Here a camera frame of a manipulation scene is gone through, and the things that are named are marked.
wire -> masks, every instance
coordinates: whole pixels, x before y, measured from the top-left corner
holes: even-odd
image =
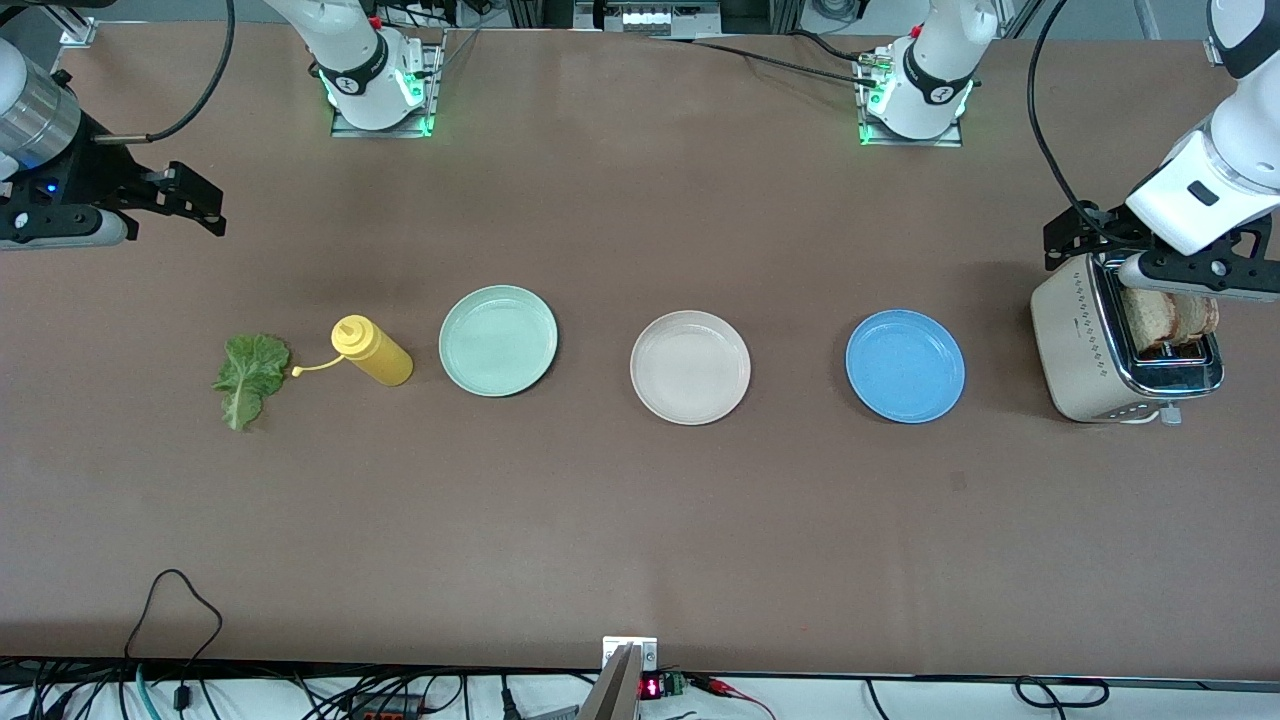
[[[123,720],[129,720],[129,708],[124,706],[124,669],[128,666],[128,661],[120,662],[115,684],[115,700],[120,703],[120,717]]]
[[[142,707],[146,708],[147,715],[151,716],[151,720],[160,720],[160,714],[156,712],[156,706],[155,706],[154,702],[151,702],[151,694],[147,693],[147,683],[146,683],[146,680],[142,679],[142,664],[141,662],[138,664],[138,666],[133,671],[133,684],[137,685],[137,688],[138,688],[138,697],[142,698]]]
[[[404,13],[406,15],[408,15],[408,20],[411,23],[413,23],[413,27],[417,27],[417,28],[422,27],[422,26],[420,26],[417,23],[417,18],[422,18],[422,19],[426,19],[426,20],[438,20],[438,22],[442,22],[442,23],[447,23],[451,27],[458,27],[457,23],[451,23],[449,19],[445,18],[444,15],[436,15],[434,13],[425,13],[422,10],[415,10],[415,9],[410,8],[408,5],[410,4],[407,1],[406,3],[383,3],[383,10],[384,10],[384,13],[387,15],[385,17],[387,23],[388,24],[394,24],[394,23],[392,23],[392,15],[390,15],[389,10],[399,10],[399,12]],[[419,3],[417,5],[420,8],[425,8],[421,3]]]
[[[494,19],[497,17],[498,15],[494,15],[493,18],[485,18],[485,17],[481,15],[476,20],[476,24],[472,26],[474,29],[471,31],[471,35],[468,35],[467,38],[462,41],[462,45],[458,45],[458,49],[454,50],[453,53],[451,53],[449,56],[444,59],[444,63],[440,64],[440,74],[442,76],[444,74],[444,68],[448,68],[449,63],[452,63],[454,58],[457,58],[458,55],[461,55],[462,51],[467,49],[467,45],[471,45],[471,42],[476,38],[476,36],[480,35],[480,28],[483,28],[485,24],[489,23],[489,20],[492,20],[492,19]]]
[[[860,53],[842,53],[840,50],[836,50],[826,40],[823,40],[820,35],[812,33],[812,32],[809,32],[806,29],[794,29],[794,31],[788,32],[787,35],[792,35],[792,36],[796,36],[796,37],[804,37],[806,40],[812,40],[812,41],[814,41],[814,44],[818,45],[818,47],[822,47],[823,51],[827,53],[828,55],[835,55],[836,58],[840,58],[841,60],[849,60],[850,63],[856,63],[858,59],[861,55],[868,55],[868,54],[872,53],[870,50],[863,50]]]
[[[452,706],[454,702],[457,702],[458,701],[458,696],[463,694],[462,685],[463,685],[465,680],[458,683],[457,692],[453,693],[453,697],[451,697],[448,700],[448,702],[445,702],[440,707],[426,707],[426,692],[431,689],[431,683],[434,683],[438,678],[440,678],[440,675],[433,675],[431,679],[426,682],[426,688],[422,689],[422,706],[424,706],[422,715],[434,715],[436,712],[440,712],[442,710],[445,710],[449,706]],[[502,678],[503,678],[503,685],[506,687],[507,676],[503,675]]]
[[[1030,684],[1038,687],[1044,693],[1044,697],[1048,698],[1048,701],[1047,702],[1046,701],[1038,701],[1038,700],[1032,700],[1032,698],[1027,697],[1027,693],[1023,692],[1023,684],[1025,684],[1025,683],[1030,683]],[[1050,689],[1048,684],[1044,680],[1041,680],[1039,678],[1036,678],[1036,676],[1032,676],[1032,675],[1021,675],[1021,676],[1016,678],[1014,680],[1014,692],[1018,693],[1018,700],[1025,702],[1027,705],[1029,705],[1032,707],[1038,707],[1041,710],[1055,710],[1055,711],[1057,711],[1059,720],[1066,720],[1066,708],[1087,710],[1089,707],[1098,707],[1100,705],[1102,705],[1106,701],[1111,700],[1111,687],[1107,685],[1106,682],[1103,682],[1103,680],[1085,679],[1085,680],[1075,680],[1075,682],[1073,682],[1070,684],[1085,685],[1085,687],[1093,687],[1093,688],[1102,688],[1102,696],[1097,697],[1094,700],[1087,700],[1087,701],[1079,701],[1079,702],[1062,702],[1061,700],[1057,698],[1056,694],[1053,694],[1053,691]]]
[[[311,703],[311,710],[314,710],[316,715],[320,715],[320,706],[316,705],[316,696],[311,693],[311,688],[307,687],[307,682],[302,679],[302,675],[298,674],[297,670],[293,671],[293,679],[297,680],[298,687],[302,688],[302,692],[307,693],[307,702]]]
[[[876,696],[876,684],[872,683],[870,678],[867,678],[867,692],[872,694],[872,705],[876,706],[876,712],[879,714],[881,720],[888,720],[888,714],[879,703],[879,697]]]
[[[769,710],[768,705],[764,705],[763,702],[760,702],[760,701],[755,700],[754,697],[744,693],[742,691],[733,691],[733,692],[737,693],[737,694],[730,696],[733,700],[745,700],[746,702],[750,702],[751,705],[755,705],[755,706],[760,707],[760,710],[764,710],[765,712],[768,712],[769,714],[769,720],[778,720],[778,716],[774,715],[772,710]]]
[[[214,705],[214,698],[209,697],[209,688],[205,687],[205,676],[197,674],[196,678],[200,680],[200,693],[205,696],[205,705],[209,706],[209,712],[214,716],[214,720],[223,720],[223,716],[218,714],[218,706]]]
[[[690,674],[687,674],[687,673],[686,673],[685,676],[687,679],[692,679],[690,676]],[[763,702],[760,702],[760,701],[755,700],[754,697],[744,693],[742,691],[735,688],[733,685],[726,683],[724,680],[721,680],[718,678],[707,678],[705,675],[699,675],[699,678],[700,678],[699,682],[692,682],[692,685],[695,688],[707,691],[707,692],[709,692],[709,693],[712,693],[712,694],[714,694],[717,697],[727,697],[730,700],[741,700],[741,701],[745,701],[745,702],[750,702],[751,705],[755,705],[760,710],[768,712],[769,714],[769,720],[778,720],[778,716],[774,715],[772,710],[769,710],[768,705],[764,705]]]
[[[196,115],[205,109],[209,99],[212,97],[214,91],[218,90],[218,83],[223,79],[223,73],[227,70],[227,63],[232,59],[232,45],[236,42],[236,0],[227,0],[227,35],[223,37],[223,54],[218,58],[218,65],[214,67],[214,74],[209,78],[209,85],[205,86],[205,91],[200,94],[196,104],[187,110],[187,114],[178,118],[178,122],[166,127],[165,129],[151,133],[146,136],[147,142],[156,142],[166,137],[173,136],[182,128],[187,127],[191,120],[196,119]]]
[[[129,648],[133,647],[133,641],[137,639],[138,633],[142,630],[142,623],[146,621],[147,611],[151,610],[151,601],[155,598],[156,594],[156,585],[160,584],[160,580],[163,580],[165,575],[178,575],[178,578],[182,579],[183,584],[187,585],[187,592],[191,593],[191,597],[196,598],[196,602],[204,605],[205,609],[212,612],[214,618],[218,620],[218,625],[214,628],[214,632],[209,635],[209,639],[206,639],[204,644],[196,648],[196,652],[191,653],[191,659],[187,660],[184,667],[191,667],[191,664],[200,657],[200,653],[205,652],[205,648],[207,648],[215,639],[218,639],[218,634],[223,632],[223,614],[216,607],[214,607],[211,602],[205,600],[205,596],[200,594],[200,592],[196,591],[196,585],[191,584],[191,578],[188,578],[186,573],[178,570],[177,568],[169,568],[168,570],[161,570],[160,574],[156,575],[154,580],[151,580],[151,589],[147,591],[147,601],[142,605],[142,615],[138,616],[138,621],[133,625],[133,630],[129,632],[129,639],[124,641],[124,660],[125,661],[134,660],[134,657],[129,655]]]
[[[1089,225],[1089,229],[1098,233],[1100,237],[1112,242],[1123,242],[1119,238],[1111,236],[1102,225],[1085,210],[1084,205],[1080,204],[1080,199],[1075,196],[1075,191],[1071,190],[1070,183],[1066,182],[1066,177],[1062,174],[1062,168],[1057,165],[1057,159],[1053,158],[1053,151],[1048,149],[1048,142],[1044,141],[1044,132],[1039,127],[1039,117],[1036,114],[1036,70],[1039,68],[1041,51],[1044,49],[1044,41],[1048,38],[1048,31],[1053,27],[1053,20],[1057,19],[1059,13],[1062,12],[1062,6],[1066,5],[1068,0],[1057,0],[1053,9],[1050,10],[1048,17],[1044,18],[1044,27],[1041,28],[1039,36],[1036,38],[1036,47],[1032,50],[1032,60],[1027,65],[1027,119],[1032,124],[1032,135],[1036,136],[1036,145],[1039,146],[1039,151],[1044,155],[1044,161],[1048,163],[1048,172],[1053,174],[1053,179],[1057,181],[1057,186],[1062,188],[1062,195],[1071,204],[1084,224]]]
[[[854,76],[842,76],[840,73],[832,73],[832,72],[828,72],[828,70],[819,70],[818,68],[809,68],[809,67],[805,67],[805,65],[797,65],[795,63],[788,63],[786,60],[778,60],[777,58],[768,58],[765,55],[756,55],[755,53],[750,53],[750,51],[746,51],[746,50],[739,50],[737,47],[728,47],[726,45],[714,45],[714,44],[710,44],[710,42],[690,42],[690,45],[692,45],[695,47],[710,47],[712,50],[721,50],[721,51],[724,51],[724,53],[732,53],[735,55],[741,55],[741,56],[749,58],[751,60],[759,60],[762,63],[768,63],[771,65],[777,65],[780,68],[786,68],[788,70],[795,70],[795,72],[799,72],[799,73],[809,73],[812,76],[826,77],[826,78],[831,78],[831,79],[838,79],[841,82],[851,82],[854,85],[863,85],[863,86],[867,86],[867,87],[874,87],[876,86],[876,82],[872,81],[870,78],[859,78],[859,77],[854,77]]]

green led light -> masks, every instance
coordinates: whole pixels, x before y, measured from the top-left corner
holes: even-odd
[[[417,105],[422,101],[422,81],[399,70],[396,70],[394,77],[396,83],[401,86],[401,92],[404,94],[406,102],[410,105]]]

yellow squeeze bottle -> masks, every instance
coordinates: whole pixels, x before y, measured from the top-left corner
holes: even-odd
[[[343,360],[351,360],[387,387],[396,387],[413,374],[413,359],[408,352],[364,315],[347,315],[338,320],[329,340],[338,351],[338,357],[315,368],[293,368],[294,378],[311,370],[332,368]]]

power cord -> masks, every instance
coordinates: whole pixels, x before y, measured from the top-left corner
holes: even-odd
[[[212,97],[214,91],[218,90],[218,83],[223,81],[223,73],[227,72],[227,63],[232,59],[232,45],[236,42],[236,0],[227,0],[227,33],[223,37],[223,54],[218,58],[218,65],[214,67],[214,74],[209,78],[209,85],[205,86],[205,91],[200,94],[196,104],[191,106],[187,113],[178,118],[178,122],[164,128],[160,132],[147,133],[147,135],[101,135],[93,138],[93,142],[102,145],[137,145],[142,142],[157,142],[172,137],[182,128],[191,124],[191,120],[196,119],[196,115],[205,109],[209,104],[209,99]]]
[[[828,55],[833,55],[836,58],[840,58],[841,60],[849,60],[850,63],[856,63],[863,55],[872,54],[872,50],[863,50],[861,53],[844,53],[844,51],[837,50],[836,47],[833,47],[826,40],[823,40],[823,37],[820,35],[809,32],[806,29],[794,29],[794,31],[788,32],[787,35],[791,35],[791,36],[795,36],[795,37],[804,37],[805,40],[812,40],[815,45],[818,45],[818,47],[822,47],[822,50],[824,53],[827,53]]]
[[[177,575],[183,582],[183,584],[187,585],[187,592],[191,593],[191,597],[193,597],[196,600],[196,602],[198,602],[200,605],[204,605],[205,609],[209,610],[214,615],[214,619],[218,621],[218,624],[214,626],[214,632],[210,633],[209,638],[205,639],[205,642],[201,643],[201,646],[198,648],[196,648],[196,652],[191,653],[191,657],[182,666],[182,673],[180,673],[180,675],[178,678],[178,688],[174,689],[174,693],[173,693],[173,707],[174,707],[174,710],[178,711],[178,715],[180,717],[182,714],[187,710],[187,707],[191,706],[191,689],[187,688],[187,671],[191,670],[191,666],[196,662],[196,660],[200,659],[200,655],[202,652],[205,652],[205,648],[207,648],[210,644],[212,644],[212,642],[215,639],[218,639],[219,633],[223,632],[223,614],[216,607],[214,607],[214,605],[211,602],[209,602],[207,600],[205,600],[205,596],[200,594],[200,591],[197,591],[196,585],[193,585],[191,583],[191,578],[188,578],[186,573],[183,573],[182,570],[178,570],[177,568],[169,568],[168,570],[161,570],[155,577],[155,579],[151,580],[151,588],[147,591],[147,600],[146,600],[146,602],[142,603],[142,614],[138,616],[138,621],[134,623],[133,630],[129,632],[129,638],[127,641],[124,641],[124,652],[123,652],[123,655],[124,655],[125,664],[128,664],[129,661],[134,660],[133,656],[129,653],[129,650],[133,647],[133,642],[137,639],[138,633],[142,630],[142,624],[146,621],[147,612],[151,610],[151,601],[155,600],[156,587],[160,585],[160,580],[163,580],[165,578],[165,575]],[[151,698],[150,698],[150,696],[146,692],[146,684],[143,683],[143,679],[142,679],[142,665],[141,664],[137,665],[137,667],[134,670],[134,682],[138,685],[138,694],[142,696],[142,705],[146,708],[147,715],[151,716],[151,720],[160,720],[160,715],[156,712],[155,705],[151,703]],[[124,710],[124,676],[123,676],[123,669],[122,669],[122,676],[120,676],[119,696],[120,696],[120,714],[123,715],[124,720],[128,720],[128,714]]]
[[[1044,18],[1044,27],[1041,28],[1039,36],[1036,38],[1036,47],[1032,50],[1032,60],[1027,65],[1027,119],[1032,124],[1032,135],[1036,137],[1036,145],[1039,147],[1042,155],[1044,155],[1044,161],[1048,163],[1048,170],[1053,174],[1053,179],[1057,181],[1057,186],[1062,188],[1062,195],[1071,204],[1084,224],[1089,225],[1089,229],[1098,233],[1100,237],[1111,242],[1121,242],[1119,238],[1114,237],[1111,233],[1102,228],[1102,224],[1093,218],[1085,210],[1084,205],[1080,204],[1080,199],[1075,196],[1075,191],[1071,190],[1070,183],[1066,182],[1066,176],[1062,174],[1062,168],[1057,165],[1057,159],[1053,158],[1053,151],[1048,149],[1048,142],[1044,140],[1044,132],[1039,127],[1039,117],[1036,114],[1036,70],[1039,68],[1041,51],[1044,49],[1044,41],[1048,38],[1048,31],[1053,27],[1053,20],[1057,19],[1059,13],[1062,12],[1062,6],[1066,5],[1068,0],[1057,0],[1053,9],[1050,10],[1048,17]]]
[[[1036,685],[1037,688],[1039,688],[1041,692],[1044,693],[1044,697],[1048,698],[1048,701],[1038,701],[1038,700],[1032,700],[1032,698],[1027,697],[1027,693],[1023,691],[1023,685],[1027,684],[1027,683],[1030,683],[1030,684]],[[1048,684],[1044,680],[1041,680],[1039,678],[1034,678],[1032,675],[1021,675],[1020,678],[1015,679],[1014,680],[1014,692],[1018,693],[1018,700],[1025,702],[1027,705],[1029,705],[1032,707],[1038,707],[1041,710],[1055,710],[1055,711],[1057,711],[1057,719],[1059,720],[1066,720],[1066,708],[1087,710],[1089,707],[1097,707],[1097,706],[1105,703],[1106,701],[1111,700],[1111,687],[1107,685],[1106,682],[1103,682],[1103,680],[1092,680],[1092,679],[1073,680],[1071,684],[1074,684],[1074,685],[1087,685],[1087,687],[1093,687],[1093,688],[1102,688],[1102,696],[1097,697],[1094,700],[1088,700],[1088,701],[1064,702],[1064,701],[1059,700],[1056,694],[1053,694],[1053,691],[1050,689]]]
[[[865,679],[867,692],[872,696],[872,705],[876,706],[876,712],[881,716],[881,720],[888,720],[888,714],[884,712],[884,707],[879,703],[879,697],[876,694],[876,683],[872,683],[870,678]]]
[[[698,673],[685,673],[685,679],[689,680],[690,685],[703,692],[708,692],[716,697],[724,697],[728,700],[741,700],[744,702],[750,702],[751,705],[765,711],[769,715],[769,720],[778,720],[778,716],[773,714],[773,710],[771,710],[768,705],[764,705],[763,702],[744,693],[742,691],[735,688],[733,685],[726,683],[724,680],[718,680],[716,678],[710,678],[708,675],[701,675]]]
[[[759,55],[750,53],[748,50],[739,50],[737,47],[728,47],[726,45],[714,45],[712,42],[690,42],[695,47],[710,47],[712,50],[721,50],[722,53],[732,53],[733,55],[741,55],[751,60],[759,60],[762,63],[768,63],[771,65],[777,65],[780,68],[786,68],[788,70],[795,70],[797,73],[808,73],[812,76],[838,79],[841,82],[851,82],[854,85],[861,85],[865,87],[876,87],[876,82],[870,78],[860,78],[854,76],[842,76],[840,73],[832,73],[828,70],[819,70],[818,68],[809,68],[806,65],[797,65],[795,63],[788,63],[786,60],[778,60],[777,58],[769,58],[767,55]]]
[[[525,720],[520,715],[520,708],[516,707],[516,698],[511,696],[506,675],[502,676],[502,720]]]

green lettuce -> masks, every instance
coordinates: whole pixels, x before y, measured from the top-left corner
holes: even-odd
[[[214,389],[225,392],[223,421],[243,430],[262,411],[262,398],[284,383],[289,348],[269,334],[238,334],[227,341],[227,361],[218,370]]]

